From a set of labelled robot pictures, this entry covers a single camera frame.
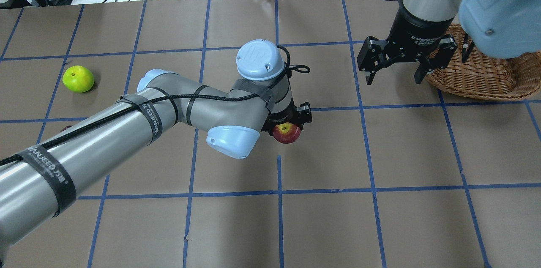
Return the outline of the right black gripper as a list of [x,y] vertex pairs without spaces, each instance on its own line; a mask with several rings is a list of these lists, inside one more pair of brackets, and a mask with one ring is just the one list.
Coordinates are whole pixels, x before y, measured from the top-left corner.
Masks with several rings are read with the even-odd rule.
[[435,69],[448,65],[458,45],[448,28],[451,20],[425,21],[400,8],[385,39],[369,36],[357,56],[358,69],[365,72],[367,85],[372,85],[376,73],[395,63],[419,62],[414,73],[416,84]]

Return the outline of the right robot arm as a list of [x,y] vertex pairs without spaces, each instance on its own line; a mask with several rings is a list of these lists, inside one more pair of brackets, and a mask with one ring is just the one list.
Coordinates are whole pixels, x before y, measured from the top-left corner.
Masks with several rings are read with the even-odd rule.
[[454,18],[472,45],[500,59],[538,52],[540,0],[388,0],[399,8],[386,39],[367,37],[357,56],[358,69],[371,85],[376,73],[396,63],[418,62],[416,83],[445,69],[458,48],[448,34]]

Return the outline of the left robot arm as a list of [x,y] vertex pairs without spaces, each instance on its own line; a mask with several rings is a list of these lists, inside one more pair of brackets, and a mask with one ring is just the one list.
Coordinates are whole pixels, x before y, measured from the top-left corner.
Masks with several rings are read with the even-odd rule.
[[297,139],[312,121],[308,103],[296,106],[288,50],[265,39],[236,54],[239,79],[223,92],[180,74],[149,70],[137,92],[46,141],[1,161],[1,251],[67,210],[97,180],[184,123],[206,131],[207,144],[235,159],[251,154],[261,132],[278,125]]

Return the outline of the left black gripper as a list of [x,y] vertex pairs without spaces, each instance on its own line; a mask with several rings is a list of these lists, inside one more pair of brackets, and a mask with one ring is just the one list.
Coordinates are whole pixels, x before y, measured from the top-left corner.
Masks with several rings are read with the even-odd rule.
[[261,131],[272,134],[276,125],[282,125],[286,122],[298,126],[303,131],[303,126],[312,121],[312,110],[309,102],[304,102],[303,104],[300,104],[300,106],[296,106],[294,102],[290,102],[290,104],[281,112],[269,114]]

